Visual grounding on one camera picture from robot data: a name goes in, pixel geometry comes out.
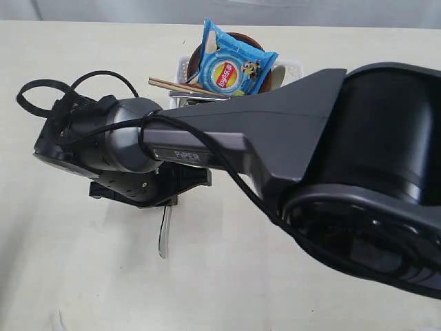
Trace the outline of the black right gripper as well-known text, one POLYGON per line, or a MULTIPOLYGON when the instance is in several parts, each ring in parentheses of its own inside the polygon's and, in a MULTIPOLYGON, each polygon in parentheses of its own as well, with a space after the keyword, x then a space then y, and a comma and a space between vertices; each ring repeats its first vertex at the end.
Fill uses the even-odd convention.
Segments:
POLYGON ((105 171, 90 183, 89 196, 153 208, 176 205, 180 194, 200 185, 212 185, 207 168, 165 162, 158 170, 143 174, 105 171))

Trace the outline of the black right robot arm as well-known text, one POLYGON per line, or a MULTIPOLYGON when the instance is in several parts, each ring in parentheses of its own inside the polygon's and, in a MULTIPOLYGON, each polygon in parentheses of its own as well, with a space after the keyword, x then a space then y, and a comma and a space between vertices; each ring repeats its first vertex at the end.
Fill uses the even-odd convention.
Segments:
POLYGON ((146 159, 216 168, 311 257, 440 298, 440 72, 324 69, 264 94, 173 110, 112 103, 72 124, 75 152, 122 130, 113 170, 146 159))

